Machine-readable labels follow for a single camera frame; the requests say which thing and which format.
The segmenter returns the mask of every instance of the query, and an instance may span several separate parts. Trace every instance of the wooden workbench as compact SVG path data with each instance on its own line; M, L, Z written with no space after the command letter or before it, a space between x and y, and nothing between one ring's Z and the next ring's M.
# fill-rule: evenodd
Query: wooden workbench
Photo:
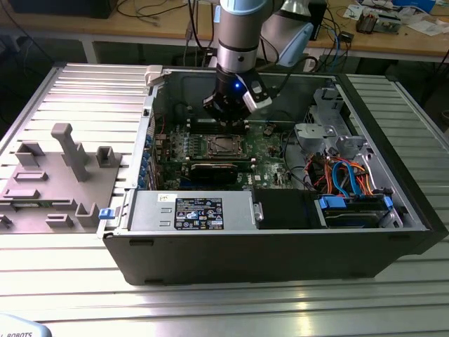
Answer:
M136 0L138 6L157 4L159 0ZM356 32L355 20L342 18L344 8L350 0L330 0L330 10L342 30L354 34L349 55L368 58L390 58L402 60L422 60L438 62L449 47L449 34L428 37L409 27L402 27L399 34L359 34ZM182 5L182 0L169 0L162 6L151 8L146 13L154 13ZM159 16L159 26L143 22L137 18L128 18L116 11L109 19L90 19L56 15L15 14L8 8L17 22L32 36L77 39L83 43L88 62L95 62L94 41L115 41L142 44L184 45L185 30L189 22L187 7L180 8ZM125 3L121 10L134 14L133 2ZM449 8L436 6L433 14L449 15ZM211 38L209 5L200 5L199 38L206 42ZM19 31L0 11L0 35L15 35ZM317 41L310 41L307 52L320 56L326 48L332 48L333 42L325 29L322 29Z

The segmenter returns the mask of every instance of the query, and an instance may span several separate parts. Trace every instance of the motherboard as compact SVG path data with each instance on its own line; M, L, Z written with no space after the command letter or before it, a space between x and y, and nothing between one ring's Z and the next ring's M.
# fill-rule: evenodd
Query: motherboard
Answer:
M293 188L277 125L248 123L240 134L200 129L178 124L154 136L158 190Z

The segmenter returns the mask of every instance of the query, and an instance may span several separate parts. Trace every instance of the warning label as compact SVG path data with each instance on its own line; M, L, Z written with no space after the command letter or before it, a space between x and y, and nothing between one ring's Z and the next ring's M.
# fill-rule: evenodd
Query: warning label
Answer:
M177 198L177 230L222 230L224 228L221 198Z

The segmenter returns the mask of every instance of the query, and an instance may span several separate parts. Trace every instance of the white label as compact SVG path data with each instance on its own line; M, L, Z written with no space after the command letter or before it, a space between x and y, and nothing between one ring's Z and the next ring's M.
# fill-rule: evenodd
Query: white label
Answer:
M157 202L175 202L177 194L173 193L159 193L157 195Z

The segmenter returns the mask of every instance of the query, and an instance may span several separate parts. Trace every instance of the circuit board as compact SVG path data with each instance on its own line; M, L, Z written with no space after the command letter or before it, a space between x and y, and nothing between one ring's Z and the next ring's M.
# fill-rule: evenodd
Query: circuit board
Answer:
M180 125L167 128L165 134L156 137L158 189L293 188L283 163L280 133L267 135L266 130L266 124L251 124L247 134L238 136L190 134ZM195 184L188 178L195 164L233 166L236 179L232 184Z

